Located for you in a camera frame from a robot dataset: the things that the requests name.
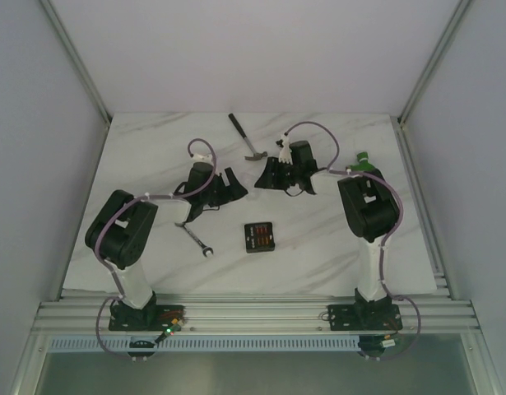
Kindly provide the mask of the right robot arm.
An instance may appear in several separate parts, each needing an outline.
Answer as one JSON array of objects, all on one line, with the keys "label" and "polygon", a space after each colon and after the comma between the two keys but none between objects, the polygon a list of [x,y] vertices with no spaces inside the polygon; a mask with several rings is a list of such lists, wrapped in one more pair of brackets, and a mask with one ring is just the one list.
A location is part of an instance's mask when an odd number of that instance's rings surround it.
[{"label": "right robot arm", "polygon": [[387,243],[402,222],[402,204],[379,169],[361,152],[345,170],[318,167],[311,146],[300,141],[281,147],[282,157],[269,156],[255,188],[288,191],[299,187],[310,195],[339,195],[347,225],[359,240],[360,274],[355,288],[354,319],[372,328],[392,307],[386,285]]}]

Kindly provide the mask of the clear fuse box cover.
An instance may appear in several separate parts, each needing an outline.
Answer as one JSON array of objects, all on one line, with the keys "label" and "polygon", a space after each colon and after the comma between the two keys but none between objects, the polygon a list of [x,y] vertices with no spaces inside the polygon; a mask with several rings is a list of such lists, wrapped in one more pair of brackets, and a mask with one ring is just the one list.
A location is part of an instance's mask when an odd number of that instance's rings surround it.
[{"label": "clear fuse box cover", "polygon": [[244,197],[247,201],[257,201],[262,196],[262,190],[256,188],[254,184],[257,181],[257,177],[251,174],[245,173],[241,179],[242,185],[247,189],[248,193]]}]

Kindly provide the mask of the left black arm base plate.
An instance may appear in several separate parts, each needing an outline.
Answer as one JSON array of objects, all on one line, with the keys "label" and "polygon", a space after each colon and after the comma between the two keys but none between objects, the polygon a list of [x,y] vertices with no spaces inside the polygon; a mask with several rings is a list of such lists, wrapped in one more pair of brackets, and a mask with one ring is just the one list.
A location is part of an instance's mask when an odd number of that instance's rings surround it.
[{"label": "left black arm base plate", "polygon": [[158,332],[173,325],[184,316],[182,305],[151,305],[144,309],[133,309],[125,304],[109,308],[109,330],[111,332]]}]

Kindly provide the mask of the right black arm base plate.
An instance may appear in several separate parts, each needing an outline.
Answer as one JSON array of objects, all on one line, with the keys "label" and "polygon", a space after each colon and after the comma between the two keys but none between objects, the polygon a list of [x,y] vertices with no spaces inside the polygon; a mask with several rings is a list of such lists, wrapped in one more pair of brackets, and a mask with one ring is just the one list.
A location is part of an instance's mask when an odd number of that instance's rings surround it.
[{"label": "right black arm base plate", "polygon": [[397,305],[382,308],[358,304],[330,304],[328,322],[332,331],[385,331],[402,330],[402,316]]}]

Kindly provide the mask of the black fuse box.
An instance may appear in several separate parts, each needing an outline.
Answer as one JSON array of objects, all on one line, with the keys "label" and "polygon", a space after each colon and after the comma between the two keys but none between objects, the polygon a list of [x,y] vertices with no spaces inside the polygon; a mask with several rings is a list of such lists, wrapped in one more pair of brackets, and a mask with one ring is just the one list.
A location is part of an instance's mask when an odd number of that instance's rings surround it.
[{"label": "black fuse box", "polygon": [[244,225],[246,253],[272,252],[276,248],[273,224],[271,222],[255,222]]}]

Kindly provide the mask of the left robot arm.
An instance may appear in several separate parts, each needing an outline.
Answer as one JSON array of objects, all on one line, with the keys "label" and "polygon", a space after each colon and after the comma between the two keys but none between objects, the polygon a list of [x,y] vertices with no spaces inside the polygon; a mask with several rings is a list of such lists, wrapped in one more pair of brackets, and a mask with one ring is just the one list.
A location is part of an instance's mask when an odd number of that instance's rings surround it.
[{"label": "left robot arm", "polygon": [[86,232],[85,244],[110,272],[118,297],[110,305],[109,328],[150,331],[165,328],[170,308],[157,304],[156,293],[144,274],[141,257],[162,200],[165,219],[185,227],[208,209],[219,209],[244,198],[248,190],[228,167],[195,163],[188,178],[168,195],[135,197],[122,189],[112,192]]}]

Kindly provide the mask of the green red plastic connector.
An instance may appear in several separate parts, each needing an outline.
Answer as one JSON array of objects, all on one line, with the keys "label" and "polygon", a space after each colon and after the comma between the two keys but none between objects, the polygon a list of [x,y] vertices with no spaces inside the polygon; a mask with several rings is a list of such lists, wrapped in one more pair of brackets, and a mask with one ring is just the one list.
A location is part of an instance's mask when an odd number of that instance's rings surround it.
[{"label": "green red plastic connector", "polygon": [[369,153],[361,151],[356,154],[356,161],[352,165],[346,167],[350,171],[370,172],[376,169],[374,165],[369,162]]}]

